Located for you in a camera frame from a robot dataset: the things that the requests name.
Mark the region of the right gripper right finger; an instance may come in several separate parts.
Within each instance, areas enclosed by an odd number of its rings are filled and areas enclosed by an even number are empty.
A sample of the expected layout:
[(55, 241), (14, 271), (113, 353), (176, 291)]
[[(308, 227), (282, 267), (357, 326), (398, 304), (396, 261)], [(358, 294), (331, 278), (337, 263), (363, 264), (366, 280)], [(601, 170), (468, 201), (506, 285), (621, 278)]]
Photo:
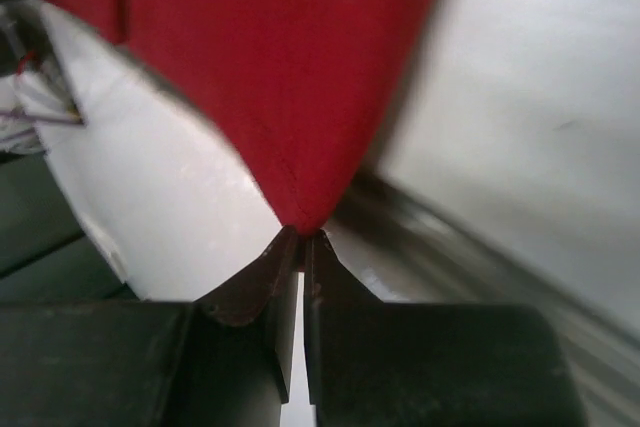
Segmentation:
[(304, 244), (304, 347), (320, 426), (583, 426), (556, 334), (525, 305), (384, 301), (323, 232)]

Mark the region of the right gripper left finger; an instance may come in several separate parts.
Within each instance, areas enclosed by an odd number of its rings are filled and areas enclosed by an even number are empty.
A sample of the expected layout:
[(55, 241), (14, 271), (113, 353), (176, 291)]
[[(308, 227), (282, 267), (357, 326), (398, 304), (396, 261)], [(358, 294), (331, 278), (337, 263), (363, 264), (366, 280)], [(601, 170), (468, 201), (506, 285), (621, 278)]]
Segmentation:
[(1, 308), (5, 426), (275, 426), (289, 399), (300, 239), (192, 302)]

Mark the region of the red t shirt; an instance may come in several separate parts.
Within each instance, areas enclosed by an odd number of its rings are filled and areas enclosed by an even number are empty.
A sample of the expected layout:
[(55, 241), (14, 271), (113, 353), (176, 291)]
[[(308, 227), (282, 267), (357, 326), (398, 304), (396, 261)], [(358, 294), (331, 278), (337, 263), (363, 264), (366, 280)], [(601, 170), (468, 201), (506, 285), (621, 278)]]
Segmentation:
[(319, 229), (356, 172), (435, 0), (50, 0), (185, 94), (281, 223)]

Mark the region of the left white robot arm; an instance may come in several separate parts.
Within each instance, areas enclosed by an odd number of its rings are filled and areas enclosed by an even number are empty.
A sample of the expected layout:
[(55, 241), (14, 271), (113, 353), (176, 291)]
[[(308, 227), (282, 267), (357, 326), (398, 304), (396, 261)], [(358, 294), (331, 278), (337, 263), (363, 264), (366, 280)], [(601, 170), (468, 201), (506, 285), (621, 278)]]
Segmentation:
[(39, 124), (82, 127), (69, 75), (31, 0), (1, 0), (1, 156), (45, 150)]

